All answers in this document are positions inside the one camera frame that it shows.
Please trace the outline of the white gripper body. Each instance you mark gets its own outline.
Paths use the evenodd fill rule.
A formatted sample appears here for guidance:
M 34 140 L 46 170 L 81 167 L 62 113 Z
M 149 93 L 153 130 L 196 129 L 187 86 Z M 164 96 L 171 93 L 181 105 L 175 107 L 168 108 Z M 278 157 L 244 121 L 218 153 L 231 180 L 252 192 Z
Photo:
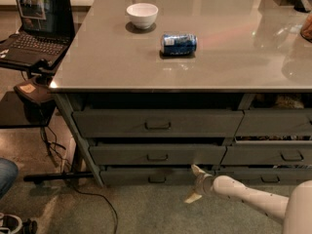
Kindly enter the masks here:
M 214 177 L 209 174 L 199 174 L 195 180 L 195 192 L 199 195 L 207 195 L 212 191 Z

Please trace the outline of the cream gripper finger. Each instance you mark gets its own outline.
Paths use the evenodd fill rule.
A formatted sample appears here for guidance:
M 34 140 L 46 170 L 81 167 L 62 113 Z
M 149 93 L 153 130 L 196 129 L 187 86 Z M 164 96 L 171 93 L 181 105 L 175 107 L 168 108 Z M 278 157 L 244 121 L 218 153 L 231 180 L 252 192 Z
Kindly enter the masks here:
M 199 199 L 201 199 L 201 198 L 202 198 L 202 196 L 201 196 L 200 194 L 197 194 L 197 193 L 193 192 L 193 193 L 190 193 L 190 194 L 186 197 L 186 199 L 184 200 L 184 202 L 185 202 L 186 204 L 191 204 L 191 203 L 193 203 L 193 202 L 195 202 L 195 201 L 197 201 L 197 200 L 199 200 Z
M 193 172 L 193 174 L 195 175 L 195 176 L 199 176 L 200 174 L 204 174 L 205 173 L 205 171 L 203 171 L 202 169 L 200 169 L 197 165 L 195 165 L 195 164 L 193 164 L 192 166 L 191 166 L 191 170 L 192 170 L 192 172 Z

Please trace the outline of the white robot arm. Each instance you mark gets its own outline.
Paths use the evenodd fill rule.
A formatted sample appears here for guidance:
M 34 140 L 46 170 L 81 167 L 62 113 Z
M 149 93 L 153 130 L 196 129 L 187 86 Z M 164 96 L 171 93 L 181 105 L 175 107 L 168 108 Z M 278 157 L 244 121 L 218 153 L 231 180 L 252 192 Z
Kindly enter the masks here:
M 205 195 L 242 202 L 282 225 L 282 234 L 312 234 L 312 181 L 298 185 L 290 197 L 250 188 L 228 176 L 214 176 L 193 164 L 194 187 L 185 199 L 191 204 Z

